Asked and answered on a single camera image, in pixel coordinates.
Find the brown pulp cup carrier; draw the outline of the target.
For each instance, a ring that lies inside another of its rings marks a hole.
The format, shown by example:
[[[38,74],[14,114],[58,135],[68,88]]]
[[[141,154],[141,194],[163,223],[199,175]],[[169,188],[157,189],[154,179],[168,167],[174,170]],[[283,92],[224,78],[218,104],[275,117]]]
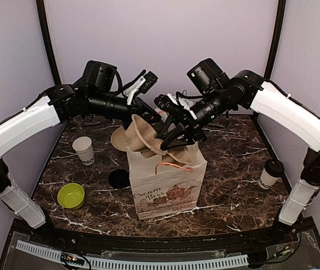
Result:
[[[156,138],[155,129],[142,117],[132,114],[132,122],[125,134],[130,140],[129,149],[140,152],[144,158],[160,156],[162,162],[177,165],[194,165],[195,157],[186,146],[175,147],[170,150],[161,150],[163,140]]]

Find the cream bear paper bag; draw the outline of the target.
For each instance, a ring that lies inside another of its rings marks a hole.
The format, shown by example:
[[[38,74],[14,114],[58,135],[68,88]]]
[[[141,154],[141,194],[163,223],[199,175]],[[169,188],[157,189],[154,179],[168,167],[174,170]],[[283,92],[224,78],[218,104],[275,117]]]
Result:
[[[184,212],[197,206],[207,161],[197,144],[188,147],[194,163],[179,166],[126,148],[132,197],[140,220]]]

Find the white paper cups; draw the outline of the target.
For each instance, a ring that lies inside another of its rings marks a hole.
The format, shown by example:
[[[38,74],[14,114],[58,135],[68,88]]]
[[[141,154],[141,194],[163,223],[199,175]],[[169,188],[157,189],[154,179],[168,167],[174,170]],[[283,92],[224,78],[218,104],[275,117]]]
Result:
[[[79,137],[72,143],[73,150],[77,153],[83,165],[89,166],[95,162],[95,155],[90,137]]]

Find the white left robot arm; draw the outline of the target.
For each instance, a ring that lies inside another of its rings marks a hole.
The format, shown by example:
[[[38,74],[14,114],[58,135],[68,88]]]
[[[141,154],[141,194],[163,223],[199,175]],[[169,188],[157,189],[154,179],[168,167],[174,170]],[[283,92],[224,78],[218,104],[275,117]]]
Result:
[[[47,129],[68,122],[76,116],[100,115],[120,120],[124,128],[138,115],[150,123],[160,115],[140,97],[122,97],[115,92],[100,93],[93,86],[75,83],[51,87],[27,107],[0,122],[0,200],[33,229],[47,245],[59,241],[59,232],[50,226],[42,208],[15,182],[3,157]]]

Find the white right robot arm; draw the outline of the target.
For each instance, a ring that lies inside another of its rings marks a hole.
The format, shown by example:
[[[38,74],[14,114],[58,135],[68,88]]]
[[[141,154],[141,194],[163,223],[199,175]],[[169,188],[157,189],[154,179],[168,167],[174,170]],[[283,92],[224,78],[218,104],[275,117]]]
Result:
[[[168,95],[159,95],[155,104],[168,113],[165,126],[157,137],[161,149],[193,145],[205,141],[203,127],[222,113],[241,106],[265,115],[288,129],[308,145],[303,171],[278,214],[278,221],[267,232],[267,239],[279,244],[320,189],[320,116],[294,100],[274,82],[250,70],[242,70],[233,78],[211,78],[204,71],[189,72],[199,90],[208,90],[202,99],[189,109],[172,101]]]

